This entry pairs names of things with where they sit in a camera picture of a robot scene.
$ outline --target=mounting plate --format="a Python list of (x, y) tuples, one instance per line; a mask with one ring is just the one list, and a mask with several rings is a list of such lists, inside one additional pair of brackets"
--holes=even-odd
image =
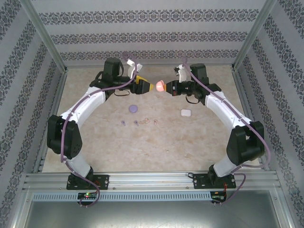
[[(93, 185), (85, 188), (79, 185), (74, 175), (69, 175), (67, 179), (66, 189), (67, 190), (95, 190)], [(109, 186), (109, 175), (93, 175), (93, 182), (99, 187), (100, 190), (108, 190)]]
[(227, 184), (227, 189), (235, 189), (236, 182), (232, 174), (217, 178), (212, 185), (207, 173), (194, 173), (192, 175), (194, 189), (223, 189), (224, 183)]

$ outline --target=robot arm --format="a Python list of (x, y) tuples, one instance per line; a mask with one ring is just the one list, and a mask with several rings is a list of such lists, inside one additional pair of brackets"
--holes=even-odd
[[(252, 122), (239, 112), (225, 97), (224, 93), (216, 84), (209, 84), (207, 71), (204, 64), (190, 66), (193, 75), (216, 95), (228, 102), (245, 122), (251, 125), (262, 137), (264, 127), (258, 122)], [(230, 131), (230, 138), (226, 148), (225, 157), (209, 168), (209, 178), (214, 182), (216, 178), (229, 175), (237, 166), (252, 161), (265, 152), (264, 145), (258, 137), (233, 113), (228, 106), (195, 81), (186, 81), (185, 69), (180, 65), (174, 69), (180, 79), (167, 83), (164, 90), (172, 96), (185, 94), (194, 95), (203, 105), (212, 110)]]
[[(48, 120), (47, 126), (47, 146), (51, 148), (54, 153), (60, 154), (61, 150), (61, 136), (62, 128), (68, 115), (71, 114), (74, 107), (85, 97), (103, 88), (109, 88), (112, 86), (119, 86), (125, 82), (128, 82), (132, 78), (135, 63), (128, 60), (128, 65), (130, 65), (127, 76), (118, 76), (119, 68), (123, 69), (122, 63), (117, 58), (108, 58), (104, 64), (104, 71), (99, 72), (95, 80), (90, 84), (87, 92), (80, 98), (80, 100), (72, 106), (69, 110), (61, 114), (60, 116), (52, 115)], [(142, 65), (137, 64), (137, 72), (142, 68)], [(136, 76), (136, 79), (125, 87), (129, 89), (131, 93), (144, 94), (149, 92), (153, 85), (151, 85), (147, 80)], [(79, 129), (86, 121), (86, 119), (91, 115), (91, 113), (101, 104), (103, 104), (114, 90), (108, 90), (105, 92), (98, 92), (89, 96), (86, 100), (80, 103), (76, 110), (72, 113), (69, 121), (66, 125), (66, 133), (64, 140), (64, 156), (65, 162), (82, 177), (87, 177), (90, 179), (90, 173), (93, 173), (93, 169), (85, 161), (81, 154), (82, 140), (80, 136)]]

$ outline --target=pink ball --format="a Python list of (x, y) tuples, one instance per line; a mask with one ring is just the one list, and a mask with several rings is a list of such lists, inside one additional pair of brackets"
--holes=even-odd
[(161, 81), (159, 81), (158, 83), (156, 83), (156, 90), (157, 90), (158, 92), (163, 92), (163, 91), (165, 90), (164, 86), (165, 86), (165, 84), (164, 84), (164, 82), (161, 80)]

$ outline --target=small purple object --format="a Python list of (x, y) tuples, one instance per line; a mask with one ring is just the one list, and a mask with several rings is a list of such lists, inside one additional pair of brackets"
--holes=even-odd
[(137, 110), (138, 110), (138, 108), (137, 108), (136, 105), (134, 105), (134, 104), (133, 104), (133, 105), (130, 105), (130, 107), (129, 107), (130, 113), (136, 113)]

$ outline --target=patterned wallpaper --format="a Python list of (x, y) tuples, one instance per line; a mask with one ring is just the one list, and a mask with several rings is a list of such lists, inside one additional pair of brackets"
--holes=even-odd
[(304, 7), (279, 0), (238, 69), (255, 120), (263, 122), (296, 227), (304, 227)]
[(130, 51), (141, 63), (233, 63), (265, 0), (34, 0), (65, 64), (100, 65)]
[(0, 3), (0, 228), (32, 172), (61, 72), (17, 0)]

